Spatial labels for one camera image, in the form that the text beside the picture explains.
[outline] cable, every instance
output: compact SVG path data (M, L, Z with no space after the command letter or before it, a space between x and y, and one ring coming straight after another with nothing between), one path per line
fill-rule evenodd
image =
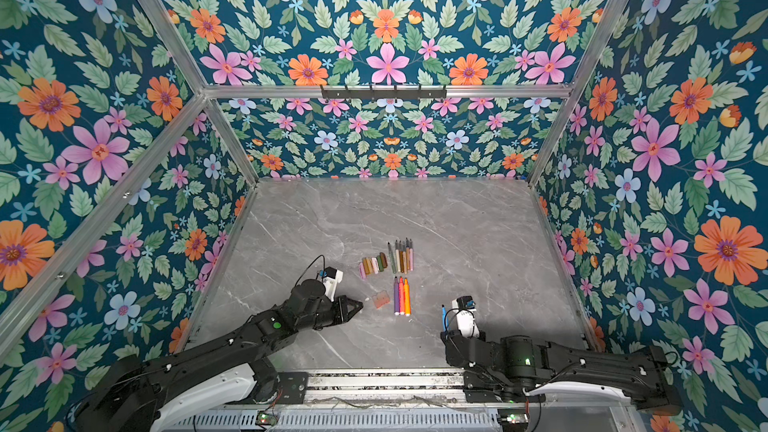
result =
M315 263L315 261L316 261L317 259L321 258L321 257L322 257L322 270L326 270L326 256L325 256L325 255L323 255L323 254L320 254L320 255L318 255L317 257L315 257L315 258L314 258L314 260L312 260L312 262L311 262L309 265L307 265L307 266L306 266L306 269L304 269L304 272L303 272L303 273L301 273L301 275L299 276L299 278L298 278L298 279L296 279L296 283L295 283L295 284L293 284L293 287L296 287L296 286L299 284L299 281L300 281L300 280L301 280L301 278L304 276L304 274L306 274L306 271L310 270L310 267L312 267L312 264L314 264L314 263Z

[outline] marker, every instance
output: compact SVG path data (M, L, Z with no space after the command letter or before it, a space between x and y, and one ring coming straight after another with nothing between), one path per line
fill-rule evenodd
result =
M406 279L406 316L411 314L411 288L408 286L408 279Z

